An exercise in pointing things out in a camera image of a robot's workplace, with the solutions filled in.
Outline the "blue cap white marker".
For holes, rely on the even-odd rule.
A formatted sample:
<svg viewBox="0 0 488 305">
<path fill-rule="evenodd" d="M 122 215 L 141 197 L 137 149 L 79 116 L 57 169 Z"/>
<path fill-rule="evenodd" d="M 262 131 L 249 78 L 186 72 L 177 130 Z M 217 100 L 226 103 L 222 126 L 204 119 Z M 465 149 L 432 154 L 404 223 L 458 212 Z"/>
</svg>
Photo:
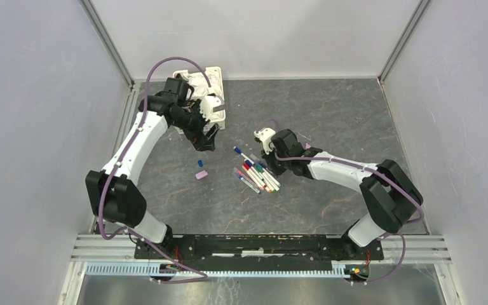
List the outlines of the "blue cap white marker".
<svg viewBox="0 0 488 305">
<path fill-rule="evenodd" d="M 246 154 L 245 154 L 245 153 L 244 153 L 244 152 L 243 152 L 243 151 L 242 151 L 242 150 L 241 150 L 239 147 L 234 146 L 234 147 L 233 147 L 233 150 L 234 150 L 234 151 L 235 151 L 237 154 L 239 154 L 241 157 L 243 157 L 245 160 L 247 160 L 247 161 L 249 161 L 249 162 L 251 162 L 251 163 L 253 163 L 253 162 L 254 162 L 254 161 L 253 161 L 253 160 L 252 160 L 250 157 L 248 157 L 248 156 L 247 156 L 247 155 L 246 155 Z"/>
</svg>

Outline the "pink highlighter cap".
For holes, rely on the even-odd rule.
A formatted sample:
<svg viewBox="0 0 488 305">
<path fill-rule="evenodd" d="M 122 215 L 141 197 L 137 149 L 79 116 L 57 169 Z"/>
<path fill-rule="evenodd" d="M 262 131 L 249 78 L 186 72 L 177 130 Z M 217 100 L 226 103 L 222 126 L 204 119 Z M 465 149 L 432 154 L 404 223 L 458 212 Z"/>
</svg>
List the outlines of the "pink highlighter cap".
<svg viewBox="0 0 488 305">
<path fill-rule="evenodd" d="M 197 180 L 204 179 L 207 176 L 208 176 L 208 172 L 206 170 L 202 170 L 195 175 Z"/>
</svg>

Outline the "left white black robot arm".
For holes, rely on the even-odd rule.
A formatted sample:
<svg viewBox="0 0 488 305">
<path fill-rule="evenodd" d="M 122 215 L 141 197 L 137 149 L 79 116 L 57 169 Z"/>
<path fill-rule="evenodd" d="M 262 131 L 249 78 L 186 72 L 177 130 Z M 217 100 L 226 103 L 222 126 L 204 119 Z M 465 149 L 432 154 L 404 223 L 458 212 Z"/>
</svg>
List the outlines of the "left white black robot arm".
<svg viewBox="0 0 488 305">
<path fill-rule="evenodd" d="M 174 126 L 196 151 L 214 151 L 220 125 L 215 115 L 224 105 L 222 81 L 177 75 L 164 88 L 147 94 L 121 147 L 100 171 L 89 171 L 86 188 L 98 220 L 126 227 L 151 241 L 150 251 L 159 259 L 173 254 L 168 225 L 147 211 L 137 188 L 140 173 L 161 136 Z"/>
</svg>

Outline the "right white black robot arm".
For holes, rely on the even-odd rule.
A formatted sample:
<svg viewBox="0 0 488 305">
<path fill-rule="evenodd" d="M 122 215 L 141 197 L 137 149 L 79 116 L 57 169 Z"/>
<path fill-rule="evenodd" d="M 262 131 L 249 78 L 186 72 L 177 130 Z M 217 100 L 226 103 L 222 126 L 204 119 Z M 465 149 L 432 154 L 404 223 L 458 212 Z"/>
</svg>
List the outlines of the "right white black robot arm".
<svg viewBox="0 0 488 305">
<path fill-rule="evenodd" d="M 362 195 L 367 214 L 344 233 L 341 243 L 342 252 L 349 259 L 360 258 L 372 241 L 423 219 L 423 197 L 393 160 L 376 164 L 339 158 L 316 147 L 304 147 L 289 129 L 276 132 L 263 128 L 254 137 L 262 144 L 261 156 L 274 174 L 290 171 Z"/>
</svg>

